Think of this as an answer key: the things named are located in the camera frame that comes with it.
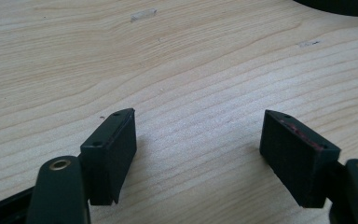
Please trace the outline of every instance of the clamp jaw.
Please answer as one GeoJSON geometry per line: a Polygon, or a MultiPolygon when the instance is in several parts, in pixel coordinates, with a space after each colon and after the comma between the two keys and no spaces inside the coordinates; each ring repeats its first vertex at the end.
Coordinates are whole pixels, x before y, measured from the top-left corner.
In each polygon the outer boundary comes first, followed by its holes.
{"type": "Polygon", "coordinates": [[[266,110],[260,154],[298,205],[333,203],[331,223],[358,223],[358,160],[337,160],[340,149],[297,119],[266,110]]]}
{"type": "Polygon", "coordinates": [[[118,203],[136,152],[132,108],[109,116],[80,155],[47,161],[36,185],[0,202],[0,223],[90,223],[91,205],[118,203]]]}

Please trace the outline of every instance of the light wood surface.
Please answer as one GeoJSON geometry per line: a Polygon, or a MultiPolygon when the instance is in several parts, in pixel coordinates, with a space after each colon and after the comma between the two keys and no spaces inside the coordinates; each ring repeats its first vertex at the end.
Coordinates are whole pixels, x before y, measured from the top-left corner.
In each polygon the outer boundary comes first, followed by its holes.
{"type": "Polygon", "coordinates": [[[92,223],[328,223],[330,203],[299,207],[258,146],[273,109],[358,158],[358,18],[290,0],[0,0],[0,200],[127,107],[138,151],[92,223]]]}

